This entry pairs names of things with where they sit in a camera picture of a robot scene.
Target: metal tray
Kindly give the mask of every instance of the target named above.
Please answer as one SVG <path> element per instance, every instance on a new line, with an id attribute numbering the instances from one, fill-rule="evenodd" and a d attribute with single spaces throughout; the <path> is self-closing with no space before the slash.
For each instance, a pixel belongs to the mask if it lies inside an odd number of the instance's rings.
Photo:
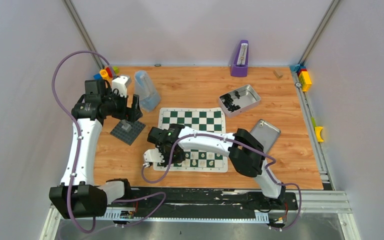
<path id="1" fill-rule="evenodd" d="M 268 153 L 281 134 L 281 130 L 260 119 L 250 133 L 264 147 L 264 152 Z"/>
<path id="2" fill-rule="evenodd" d="M 234 111 L 228 110 L 228 108 L 223 103 L 226 100 L 226 97 L 228 97 L 227 95 L 230 95 L 231 99 L 233 100 L 232 104 L 239 106 L 240 107 L 239 109 Z M 230 118 L 258 106 L 260 102 L 261 102 L 261 97 L 257 94 L 254 88 L 249 84 L 242 86 L 240 88 L 237 88 L 233 91 L 230 91 L 226 94 L 223 94 L 218 98 L 218 104 L 220 105 L 221 109 L 226 114 L 226 116 Z"/>

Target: wooden table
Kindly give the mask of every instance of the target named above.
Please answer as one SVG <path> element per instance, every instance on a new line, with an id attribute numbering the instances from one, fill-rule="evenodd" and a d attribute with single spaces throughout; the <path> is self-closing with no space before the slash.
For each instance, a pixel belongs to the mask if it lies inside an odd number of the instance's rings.
<path id="1" fill-rule="evenodd" d="M 96 149 L 95 184 L 123 178 L 137 187 L 258 189 L 257 183 L 238 174 L 230 161 L 225 173 L 173 171 L 156 184 L 146 183 L 141 177 L 143 154 L 155 147 L 147 142 L 147 136 L 151 127 L 158 126 L 160 108 L 216 108 L 219 96 L 251 84 L 261 97 L 260 105 L 236 117 L 226 117 L 226 132 L 236 132 L 238 128 L 250 131 L 259 119 L 268 121 L 281 130 L 270 150 L 270 155 L 277 159 L 271 167 L 276 177 L 284 183 L 297 183 L 302 189 L 322 189 L 290 70 L 277 68 L 283 73 L 283 77 L 277 79 L 274 69 L 250 67 L 247 77 L 231 77 L 227 67 L 121 67 L 120 73 L 132 78 L 136 71 L 147 71 L 161 94 L 161 103 L 153 112 L 143 112 L 140 121 L 146 127 L 131 146 L 110 135 L 119 120 L 112 117 L 105 120 Z M 133 93 L 132 84 L 128 94 L 132 96 Z M 162 174 L 152 167 L 145 169 L 149 180 L 156 180 Z"/>

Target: white wall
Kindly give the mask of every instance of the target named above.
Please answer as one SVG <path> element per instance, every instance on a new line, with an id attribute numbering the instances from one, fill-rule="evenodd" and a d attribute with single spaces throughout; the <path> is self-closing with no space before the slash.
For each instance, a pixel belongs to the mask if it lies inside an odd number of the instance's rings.
<path id="1" fill-rule="evenodd" d="M 384 239 L 384 1 L 342 1 L 307 67 L 334 180 L 362 239 Z"/>
<path id="2" fill-rule="evenodd" d="M 40 235 L 72 134 L 51 77 L 63 57 L 84 49 L 61 1 L 0 0 L 0 240 Z M 90 56 L 73 58 L 56 84 L 69 106 L 98 70 Z"/>
<path id="3" fill-rule="evenodd" d="M 119 65 L 296 64 L 331 0 L 73 0 L 96 49 Z"/>

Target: green and white chessboard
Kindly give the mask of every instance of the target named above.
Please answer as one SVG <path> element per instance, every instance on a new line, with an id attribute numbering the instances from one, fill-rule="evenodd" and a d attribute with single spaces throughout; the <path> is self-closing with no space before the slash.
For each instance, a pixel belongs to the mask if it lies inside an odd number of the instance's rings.
<path id="1" fill-rule="evenodd" d="M 170 124 L 182 124 L 195 130 L 213 133 L 226 133 L 225 113 L 220 107 L 216 108 L 167 108 L 159 111 L 158 127 L 168 129 Z M 180 172 L 214 172 L 228 171 L 228 158 L 213 152 L 197 149 L 184 150 L 186 160 L 180 164 L 172 164 L 170 171 Z M 156 171 L 166 168 L 157 163 L 153 165 Z"/>

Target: gray floor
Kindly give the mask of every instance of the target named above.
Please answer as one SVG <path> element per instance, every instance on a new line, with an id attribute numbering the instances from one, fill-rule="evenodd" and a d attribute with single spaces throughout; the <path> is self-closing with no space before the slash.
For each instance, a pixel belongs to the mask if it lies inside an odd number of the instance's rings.
<path id="1" fill-rule="evenodd" d="M 90 220 L 80 224 L 90 228 Z M 111 221 L 97 221 L 96 231 L 114 225 Z M 193 222 L 143 222 L 137 226 L 114 227 L 97 234 L 86 235 L 71 222 L 60 223 L 63 240 L 343 240 L 338 215 L 333 213 L 304 213 L 293 228 L 276 232 L 265 224 L 257 223 L 193 223 Z"/>

